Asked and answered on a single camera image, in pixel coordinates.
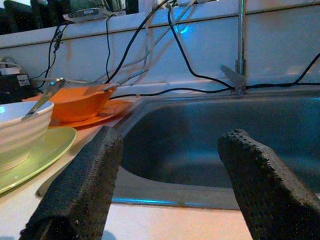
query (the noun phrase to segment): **sink basin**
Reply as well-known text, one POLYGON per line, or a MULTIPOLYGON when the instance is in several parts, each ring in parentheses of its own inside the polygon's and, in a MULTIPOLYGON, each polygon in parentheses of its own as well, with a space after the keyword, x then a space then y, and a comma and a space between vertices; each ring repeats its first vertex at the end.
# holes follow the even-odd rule
POLYGON ((124 159, 114 202, 238 209, 218 154, 244 129, 320 193, 320 94, 315 91, 144 100, 118 126, 124 159))

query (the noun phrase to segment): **white tile wall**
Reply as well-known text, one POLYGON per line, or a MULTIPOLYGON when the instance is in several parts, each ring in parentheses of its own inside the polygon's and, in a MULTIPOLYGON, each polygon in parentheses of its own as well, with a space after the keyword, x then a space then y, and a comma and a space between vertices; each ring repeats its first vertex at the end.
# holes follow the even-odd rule
MULTIPOLYGON (((237 57, 237 26, 236 17, 178 26, 183 32, 180 34, 181 42, 195 72, 222 78, 219 68, 221 64, 234 67, 237 57)), ((269 77, 295 78, 320 52, 319 29, 319 5, 248 15, 246 59, 249 83, 259 82, 259 78, 263 81, 269 77)), ((156 39, 163 30, 163 26, 151 28, 152 38, 156 39)), ((110 34, 110 68, 116 67, 120 61, 132 34, 133 31, 110 34)), ((35 76, 47 68, 48 46, 48 43, 42 43, 1 49, 0 56, 15 58, 30 76, 35 76)), ((143 30, 132 45, 126 61, 141 57, 144 47, 143 30)), ((57 52, 57 60, 50 75, 93 80, 105 72, 106 58, 106 35, 65 40, 57 52)), ((171 32, 156 46, 148 59, 148 65, 149 71, 136 84, 198 80, 189 74, 171 32)), ((116 79, 129 76, 139 70, 140 66, 138 64, 136 67, 126 68, 116 79)), ((313 73, 313 80, 317 80, 320 63, 310 72, 313 73)))

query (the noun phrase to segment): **green plate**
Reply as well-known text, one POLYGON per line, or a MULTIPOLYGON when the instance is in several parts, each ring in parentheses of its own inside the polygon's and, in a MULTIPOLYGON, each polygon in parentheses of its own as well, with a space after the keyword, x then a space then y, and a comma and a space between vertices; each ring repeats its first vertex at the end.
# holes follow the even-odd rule
POLYGON ((23 163, 0 173, 0 194, 52 165, 72 146, 76 136, 77 131, 72 127, 48 129, 23 163))

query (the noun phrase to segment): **spoon handle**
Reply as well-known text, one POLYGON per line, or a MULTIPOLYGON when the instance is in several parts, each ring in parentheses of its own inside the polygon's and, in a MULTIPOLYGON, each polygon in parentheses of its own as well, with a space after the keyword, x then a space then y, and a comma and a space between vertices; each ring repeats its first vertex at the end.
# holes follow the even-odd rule
POLYGON ((52 79, 48 87, 45 89, 41 98, 35 103, 35 105, 28 111, 28 113, 22 118, 22 120, 34 114, 43 104, 45 104, 50 98, 52 98, 66 83, 64 78, 52 79))

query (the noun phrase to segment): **sink rim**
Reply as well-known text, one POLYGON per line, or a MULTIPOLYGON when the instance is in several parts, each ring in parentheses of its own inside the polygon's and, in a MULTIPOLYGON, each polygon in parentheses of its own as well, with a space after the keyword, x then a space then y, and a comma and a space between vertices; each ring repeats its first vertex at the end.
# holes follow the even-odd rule
MULTIPOLYGON (((319 90, 299 90, 299 91, 276 91, 272 93, 255 93, 247 94, 245 96, 232 95, 209 95, 209 94, 190 94, 184 96, 157 96, 143 98, 139 105, 137 105, 128 115, 126 115, 115 128, 123 135, 130 131, 130 129, 146 114, 164 107, 172 103, 190 103, 196 101, 252 101, 252 100, 270 100, 275 98, 306 98, 320 97, 319 90)), ((239 206, 235 201, 235 196, 232 188, 209 187, 199 185, 182 185, 176 183, 166 183, 150 180, 140 177, 124 169, 122 166, 119 169, 119 176, 116 182, 114 192, 114 203, 122 204, 138 204, 138 205, 157 205, 157 206, 176 206, 176 207, 196 207, 196 208, 214 208, 214 209, 228 209, 238 210, 239 206), (126 185, 126 180, 136 181, 136 187, 126 185), (148 196, 148 191, 153 191, 152 197, 148 196), (164 195, 170 195, 171 200, 164 199, 164 195), (196 201, 181 201, 180 194, 185 193, 185 200, 191 199, 196 192, 198 199, 196 201)))

